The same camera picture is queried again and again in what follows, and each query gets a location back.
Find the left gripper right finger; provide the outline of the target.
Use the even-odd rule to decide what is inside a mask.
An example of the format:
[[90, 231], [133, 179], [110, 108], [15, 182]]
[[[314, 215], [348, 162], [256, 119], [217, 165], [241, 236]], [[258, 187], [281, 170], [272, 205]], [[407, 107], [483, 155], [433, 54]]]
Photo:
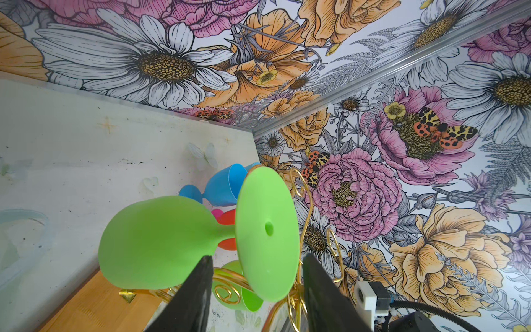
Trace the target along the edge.
[[303, 259], [303, 277], [309, 331], [371, 331], [312, 255]]

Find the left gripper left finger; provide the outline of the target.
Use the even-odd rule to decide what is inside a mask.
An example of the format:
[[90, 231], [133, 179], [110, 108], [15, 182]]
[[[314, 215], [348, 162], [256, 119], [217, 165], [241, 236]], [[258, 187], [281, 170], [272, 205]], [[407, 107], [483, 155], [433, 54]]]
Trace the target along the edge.
[[170, 303], [146, 331], [206, 331], [213, 274], [212, 257], [202, 257]]

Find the green wine glass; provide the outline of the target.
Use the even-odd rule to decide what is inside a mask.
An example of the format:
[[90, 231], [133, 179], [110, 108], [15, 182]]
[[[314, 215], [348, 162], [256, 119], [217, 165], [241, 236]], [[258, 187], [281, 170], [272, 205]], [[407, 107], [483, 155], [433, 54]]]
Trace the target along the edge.
[[264, 301], [251, 290], [227, 279], [232, 274], [244, 276], [239, 260], [231, 261], [222, 268], [214, 269], [212, 283], [213, 296], [225, 307], [232, 310], [256, 312], [260, 310]]
[[[238, 258], [250, 288], [263, 300], [286, 297], [300, 260], [297, 213], [283, 178], [268, 167], [248, 172], [234, 206]], [[182, 284], [222, 237], [212, 213], [183, 196], [131, 204], [109, 221], [100, 240], [102, 274], [122, 289]]]

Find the red wine glass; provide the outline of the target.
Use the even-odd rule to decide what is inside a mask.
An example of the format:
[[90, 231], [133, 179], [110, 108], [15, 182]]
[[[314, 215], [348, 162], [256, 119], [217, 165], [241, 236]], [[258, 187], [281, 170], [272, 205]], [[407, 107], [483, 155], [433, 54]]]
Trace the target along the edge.
[[218, 219], [217, 230], [221, 231], [222, 237], [218, 238], [217, 246], [224, 250], [235, 251], [236, 239], [235, 239], [235, 216], [236, 210], [225, 211]]

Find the pink wine glass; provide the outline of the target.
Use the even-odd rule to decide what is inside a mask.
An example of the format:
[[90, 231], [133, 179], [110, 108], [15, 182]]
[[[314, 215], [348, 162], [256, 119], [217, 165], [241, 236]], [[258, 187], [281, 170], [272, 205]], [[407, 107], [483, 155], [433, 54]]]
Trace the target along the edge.
[[218, 219], [224, 213], [224, 211], [221, 209], [214, 209], [211, 211], [211, 213], [216, 219]]

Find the blue wine glass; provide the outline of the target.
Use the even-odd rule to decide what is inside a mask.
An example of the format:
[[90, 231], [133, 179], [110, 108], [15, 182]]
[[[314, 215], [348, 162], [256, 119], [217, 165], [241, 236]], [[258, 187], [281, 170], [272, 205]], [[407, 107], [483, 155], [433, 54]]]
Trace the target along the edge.
[[249, 164], [248, 166], [246, 166], [245, 169], [246, 169], [247, 172], [249, 172], [255, 166], [262, 166], [262, 164], [259, 163], [259, 162], [252, 163], [252, 164]]
[[233, 164], [217, 172], [208, 182], [204, 191], [195, 185], [185, 185], [178, 195], [200, 204], [207, 200], [214, 207], [235, 206], [248, 171], [240, 164]]

